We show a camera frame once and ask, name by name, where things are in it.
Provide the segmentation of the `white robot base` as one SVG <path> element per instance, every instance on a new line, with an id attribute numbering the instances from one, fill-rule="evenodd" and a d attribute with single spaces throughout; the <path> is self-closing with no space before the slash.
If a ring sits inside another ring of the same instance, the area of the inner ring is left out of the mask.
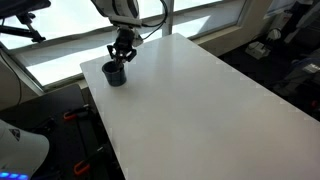
<path id="1" fill-rule="evenodd" d="M 49 141 L 0 120 L 0 180 L 31 180 L 49 153 Z"/>

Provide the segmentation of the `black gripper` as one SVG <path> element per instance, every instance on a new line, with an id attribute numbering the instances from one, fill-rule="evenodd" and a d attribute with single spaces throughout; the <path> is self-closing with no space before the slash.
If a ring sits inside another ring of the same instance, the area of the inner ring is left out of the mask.
<path id="1" fill-rule="evenodd" d="M 117 38 L 113 45 L 107 45 L 107 49 L 111 59 L 116 65 L 118 65 L 117 53 L 121 55 L 121 64 L 131 62 L 137 55 L 135 47 L 140 46 L 143 43 L 143 38 L 139 34 L 136 28 L 124 28 L 120 27 L 117 31 Z"/>

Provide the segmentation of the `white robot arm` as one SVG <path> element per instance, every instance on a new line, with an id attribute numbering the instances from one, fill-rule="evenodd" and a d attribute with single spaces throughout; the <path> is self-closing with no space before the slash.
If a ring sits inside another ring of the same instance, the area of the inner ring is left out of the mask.
<path id="1" fill-rule="evenodd" d="M 138 28 L 142 27 L 137 0 L 91 0 L 101 16 L 117 28 L 117 37 L 107 49 L 117 68 L 137 55 L 136 47 L 143 43 Z"/>

